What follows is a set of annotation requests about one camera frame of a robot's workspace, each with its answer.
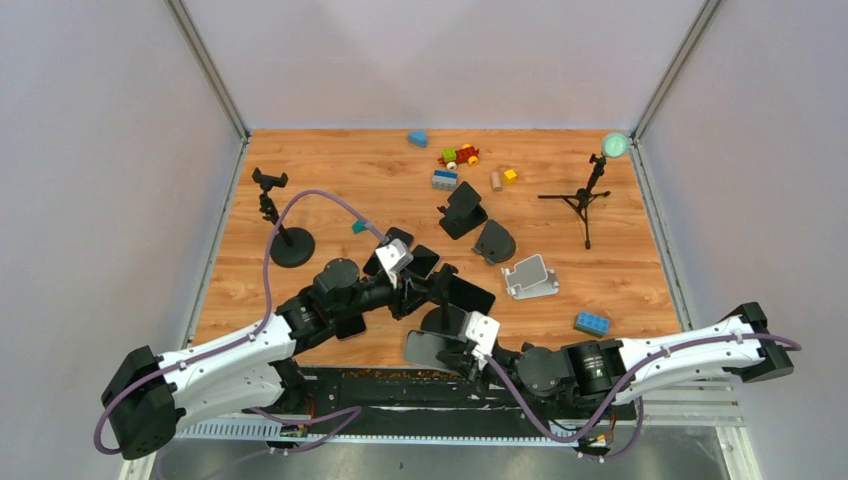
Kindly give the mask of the teal smartphone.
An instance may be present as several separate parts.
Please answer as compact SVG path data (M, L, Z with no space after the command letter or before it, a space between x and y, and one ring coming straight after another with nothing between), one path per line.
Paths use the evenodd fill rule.
M465 312L479 312L489 315L496 301L496 295L453 275L448 287L449 303Z

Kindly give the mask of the tall black round-base stand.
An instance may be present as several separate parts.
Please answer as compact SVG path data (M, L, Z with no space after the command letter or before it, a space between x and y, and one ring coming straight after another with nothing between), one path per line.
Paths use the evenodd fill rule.
M450 302L451 282L457 272L456 267L445 264L427 280L425 298L436 307L423 317L420 324L422 331L453 337L459 335L466 311Z

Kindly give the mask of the purple phone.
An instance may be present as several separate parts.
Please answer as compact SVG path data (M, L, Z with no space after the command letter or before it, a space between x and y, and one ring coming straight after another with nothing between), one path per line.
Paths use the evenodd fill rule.
M364 316L358 314L337 320L335 323L335 336L338 340L346 340L364 333L366 329Z

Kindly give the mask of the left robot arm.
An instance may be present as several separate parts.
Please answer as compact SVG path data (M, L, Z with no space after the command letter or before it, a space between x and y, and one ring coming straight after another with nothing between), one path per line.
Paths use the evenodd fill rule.
M366 313L381 308L400 320L443 296L458 270L450 264L420 276L409 266L363 276L350 259L329 261L311 285L256 323L215 340L155 353L143 345L126 354L101 395L93 433L96 450L126 460L164 447L201 421L253 407L298 411L306 386L295 357L331 338L366 329Z

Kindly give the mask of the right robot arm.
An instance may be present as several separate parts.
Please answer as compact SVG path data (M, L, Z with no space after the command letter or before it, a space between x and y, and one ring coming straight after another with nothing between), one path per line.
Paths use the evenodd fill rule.
M474 312L455 336L435 335L429 358L471 381L511 384L526 400L563 404L584 417L674 384L735 375L759 382L791 374L800 345L773 335L760 305L746 303L697 330L655 338L576 343L553 350L499 346L499 323Z

